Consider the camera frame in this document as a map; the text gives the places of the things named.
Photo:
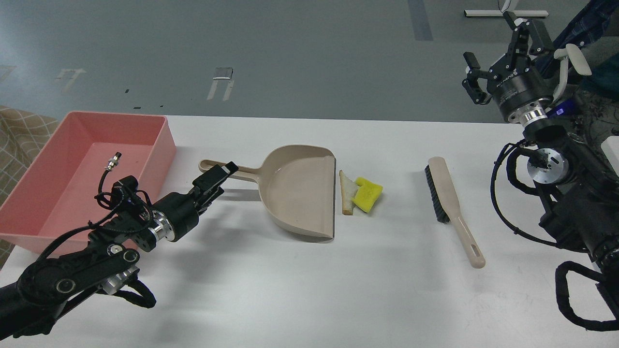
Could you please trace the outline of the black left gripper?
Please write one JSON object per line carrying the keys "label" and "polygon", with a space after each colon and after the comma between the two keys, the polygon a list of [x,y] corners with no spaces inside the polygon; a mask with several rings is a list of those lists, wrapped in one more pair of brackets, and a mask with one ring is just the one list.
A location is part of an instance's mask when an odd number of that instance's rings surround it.
{"label": "black left gripper", "polygon": [[195,200],[188,193],[171,192],[153,205],[172,227],[173,236],[167,238],[170,242],[177,242],[197,226],[199,213],[204,213],[223,194],[221,185],[237,171],[238,166],[232,161],[214,164],[192,182]]}

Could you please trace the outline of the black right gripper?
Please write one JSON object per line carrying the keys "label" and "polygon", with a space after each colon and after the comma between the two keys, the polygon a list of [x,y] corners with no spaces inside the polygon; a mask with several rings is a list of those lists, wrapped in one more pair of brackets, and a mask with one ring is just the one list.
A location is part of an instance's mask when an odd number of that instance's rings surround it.
{"label": "black right gripper", "polygon": [[[556,49],[544,22],[526,20],[511,11],[504,11],[502,17],[512,31],[506,53],[490,72],[481,69],[474,53],[464,52],[467,76],[462,86],[475,105],[488,105],[492,99],[504,122],[514,123],[517,109],[532,103],[548,107],[553,101],[553,92],[540,73]],[[487,81],[487,91],[478,83],[480,79]]]}

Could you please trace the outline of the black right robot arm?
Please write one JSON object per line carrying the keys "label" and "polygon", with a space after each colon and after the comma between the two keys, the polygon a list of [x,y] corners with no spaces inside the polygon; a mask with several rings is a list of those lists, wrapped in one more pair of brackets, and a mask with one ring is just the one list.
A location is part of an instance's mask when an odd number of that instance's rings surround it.
{"label": "black right robot arm", "polygon": [[504,160],[513,187],[537,196],[544,207],[539,225],[549,242],[508,223],[517,235],[551,247],[586,253],[595,269],[573,261],[555,271],[559,311],[573,324],[589,331],[616,331],[618,319],[595,321],[579,317],[570,304],[567,273],[595,281],[614,317],[618,316],[618,176],[581,137],[569,132],[546,111],[563,95],[567,73],[591,75],[581,49],[568,44],[555,49],[544,24],[504,11],[511,29],[508,49],[488,71],[471,52],[464,53],[467,77],[462,81],[473,103],[494,101],[504,121],[523,126],[522,141],[505,145],[491,176],[491,200],[497,172]]}

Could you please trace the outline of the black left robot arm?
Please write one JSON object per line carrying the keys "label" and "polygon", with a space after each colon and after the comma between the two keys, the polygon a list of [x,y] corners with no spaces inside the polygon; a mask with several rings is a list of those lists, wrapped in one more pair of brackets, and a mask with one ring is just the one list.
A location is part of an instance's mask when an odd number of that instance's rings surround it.
{"label": "black left robot arm", "polygon": [[194,229],[239,169],[232,161],[215,164],[189,192],[171,192],[153,203],[132,175],[103,191],[120,158],[119,152],[111,157],[95,195],[108,214],[58,236],[16,282],[1,288],[2,339],[49,334],[58,319],[94,294],[152,308],[156,299],[138,278],[140,251],[152,251],[161,240],[177,242]]}

